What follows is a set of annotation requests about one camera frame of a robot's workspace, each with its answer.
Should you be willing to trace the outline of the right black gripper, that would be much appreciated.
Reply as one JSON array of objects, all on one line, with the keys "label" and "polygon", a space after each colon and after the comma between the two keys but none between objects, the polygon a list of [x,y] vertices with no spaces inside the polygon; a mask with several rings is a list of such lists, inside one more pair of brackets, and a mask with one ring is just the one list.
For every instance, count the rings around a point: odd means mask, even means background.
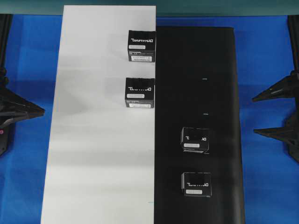
[{"label": "right black gripper", "polygon": [[288,145],[289,155],[299,155],[299,72],[292,71],[268,89],[252,98],[253,102],[276,98],[294,98],[295,109],[285,127],[254,129],[254,133],[280,140]]}]

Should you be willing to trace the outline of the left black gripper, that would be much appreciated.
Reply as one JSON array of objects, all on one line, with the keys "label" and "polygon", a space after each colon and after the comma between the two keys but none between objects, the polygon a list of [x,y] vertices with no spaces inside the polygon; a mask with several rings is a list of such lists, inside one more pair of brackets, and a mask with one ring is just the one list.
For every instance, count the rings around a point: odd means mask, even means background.
[{"label": "left black gripper", "polygon": [[42,117],[45,110],[15,94],[6,86],[9,79],[7,70],[0,68],[0,129],[22,120]]}]

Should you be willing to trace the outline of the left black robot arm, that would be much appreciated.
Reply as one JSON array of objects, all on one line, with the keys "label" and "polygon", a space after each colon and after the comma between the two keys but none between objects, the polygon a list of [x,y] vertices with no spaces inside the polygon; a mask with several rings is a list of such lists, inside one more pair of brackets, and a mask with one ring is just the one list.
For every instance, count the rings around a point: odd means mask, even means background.
[{"label": "left black robot arm", "polygon": [[4,64],[12,18],[12,14],[0,15],[0,154],[7,151],[11,124],[42,117],[45,113],[45,110],[40,106],[27,101],[7,88],[9,79]]}]

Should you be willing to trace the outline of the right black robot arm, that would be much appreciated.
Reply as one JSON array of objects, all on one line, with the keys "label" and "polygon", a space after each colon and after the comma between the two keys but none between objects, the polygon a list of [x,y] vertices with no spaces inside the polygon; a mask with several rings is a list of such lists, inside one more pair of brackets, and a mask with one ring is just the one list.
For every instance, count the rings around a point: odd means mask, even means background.
[{"label": "right black robot arm", "polygon": [[264,101],[277,98],[294,98],[295,112],[285,121],[284,127],[255,129],[254,133],[284,142],[288,154],[299,161],[299,16],[287,17],[288,30],[291,41],[294,70],[268,89],[264,90],[252,101]]}]

